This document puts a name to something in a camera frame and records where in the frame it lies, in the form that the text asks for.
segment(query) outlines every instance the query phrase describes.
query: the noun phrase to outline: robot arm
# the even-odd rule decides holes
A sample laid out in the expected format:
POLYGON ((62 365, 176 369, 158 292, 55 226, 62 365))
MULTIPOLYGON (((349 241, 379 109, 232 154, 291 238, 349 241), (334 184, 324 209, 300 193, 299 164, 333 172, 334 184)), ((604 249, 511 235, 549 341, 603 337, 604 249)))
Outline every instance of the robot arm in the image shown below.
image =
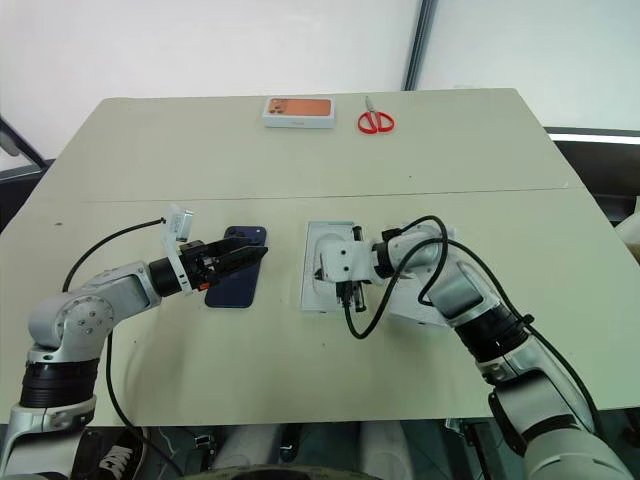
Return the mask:
MULTIPOLYGON (((395 229, 383 232, 383 238, 323 247, 317 278, 336 283, 337 301, 353 297, 357 304, 361 283, 380 284, 403 261, 402 273, 415 273, 426 282, 443 250, 441 241, 427 242, 441 240, 432 227, 395 229), (411 250, 415 253, 407 261, 411 250)), ((528 478, 632 478, 593 435, 589 406, 570 377, 470 264, 449 252, 428 296, 493 385, 491 411, 507 444, 524 455, 528 478)))
POLYGON ((29 332, 34 345, 27 354, 20 401, 11 409, 0 474, 20 437, 77 431, 92 420, 100 354, 118 323, 157 307, 162 297, 206 290, 267 252, 266 247, 249 245, 248 238, 226 238, 183 244, 178 253, 175 241, 186 240, 190 213, 169 218, 163 240, 173 251, 166 258, 106 271, 33 310, 29 332))

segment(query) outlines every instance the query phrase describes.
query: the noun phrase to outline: blue smartphone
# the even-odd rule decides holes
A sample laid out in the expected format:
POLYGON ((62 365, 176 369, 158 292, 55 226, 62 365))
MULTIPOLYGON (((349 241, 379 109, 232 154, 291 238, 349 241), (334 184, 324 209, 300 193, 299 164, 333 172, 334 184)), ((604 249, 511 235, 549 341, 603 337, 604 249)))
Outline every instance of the blue smartphone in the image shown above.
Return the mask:
MULTIPOLYGON (((263 247, 267 241, 264 227, 231 226, 224 232, 224 238, 246 237, 250 245, 263 247)), ((251 267, 232 273, 213 288, 207 290, 204 303, 214 308, 247 308, 253 303, 256 292, 260 262, 251 267)))

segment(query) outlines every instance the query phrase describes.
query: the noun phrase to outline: shoe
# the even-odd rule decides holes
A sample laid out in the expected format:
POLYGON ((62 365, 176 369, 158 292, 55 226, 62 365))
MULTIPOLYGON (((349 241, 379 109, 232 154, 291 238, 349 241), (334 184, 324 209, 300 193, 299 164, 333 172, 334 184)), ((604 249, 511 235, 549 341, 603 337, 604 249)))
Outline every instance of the shoe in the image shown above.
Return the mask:
MULTIPOLYGON (((140 435, 147 436, 146 429, 136 428, 140 435)), ((125 428, 115 444, 100 460, 99 480, 133 480, 136 478, 147 454, 147 445, 125 428)))

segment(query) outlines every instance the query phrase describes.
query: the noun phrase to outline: scissors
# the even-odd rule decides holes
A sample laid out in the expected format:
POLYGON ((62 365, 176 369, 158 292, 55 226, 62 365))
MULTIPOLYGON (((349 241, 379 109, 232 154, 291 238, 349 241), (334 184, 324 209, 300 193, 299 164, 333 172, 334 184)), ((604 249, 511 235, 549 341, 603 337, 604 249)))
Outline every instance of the scissors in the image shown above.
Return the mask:
POLYGON ((377 111, 369 97, 365 97, 364 103, 367 106, 367 111, 358 118, 358 128, 362 133, 372 135, 374 133, 390 132, 394 129, 396 122, 391 115, 377 111))

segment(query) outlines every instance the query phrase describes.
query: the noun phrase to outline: orange phone box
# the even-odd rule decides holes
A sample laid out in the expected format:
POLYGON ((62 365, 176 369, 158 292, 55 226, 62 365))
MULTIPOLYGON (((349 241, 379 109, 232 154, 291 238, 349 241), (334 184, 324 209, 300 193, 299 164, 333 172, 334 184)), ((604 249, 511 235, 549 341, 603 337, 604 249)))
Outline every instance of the orange phone box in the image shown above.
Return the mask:
POLYGON ((267 127, 333 128, 336 102, 333 97, 269 97, 262 118, 267 127))

